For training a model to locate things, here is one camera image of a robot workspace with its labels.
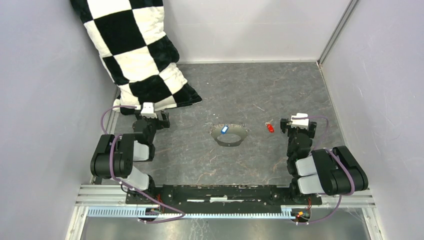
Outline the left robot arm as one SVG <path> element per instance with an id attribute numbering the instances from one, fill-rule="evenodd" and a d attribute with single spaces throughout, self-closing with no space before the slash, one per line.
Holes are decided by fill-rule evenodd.
<path id="1" fill-rule="evenodd" d="M 110 168 L 119 182 L 130 185 L 128 191 L 135 193 L 145 204 L 153 203 L 157 190 L 153 178 L 138 170 L 134 163 L 151 162 L 155 156 L 153 144 L 158 130 L 170 127 L 169 113 L 160 112 L 160 118 L 137 116 L 132 125 L 133 133 L 124 133 L 112 146 L 113 134 L 101 135 L 90 162 L 90 172 L 100 179 L 111 179 Z"/>

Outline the blue key tag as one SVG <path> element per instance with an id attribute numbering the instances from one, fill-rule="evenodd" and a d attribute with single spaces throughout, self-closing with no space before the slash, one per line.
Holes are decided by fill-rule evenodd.
<path id="1" fill-rule="evenodd" d="M 224 125 L 221 129 L 221 134 L 226 134 L 227 131 L 229 130 L 229 126 L 228 125 Z"/>

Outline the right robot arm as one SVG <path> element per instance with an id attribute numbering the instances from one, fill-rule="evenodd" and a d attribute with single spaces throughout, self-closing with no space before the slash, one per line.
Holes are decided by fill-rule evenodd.
<path id="1" fill-rule="evenodd" d="M 318 149 L 313 146 L 317 123 L 303 113 L 280 120 L 287 134 L 287 171 L 293 176 L 289 199 L 302 204 L 309 195 L 352 195 L 365 191 L 369 180 L 350 150 L 345 146 Z"/>

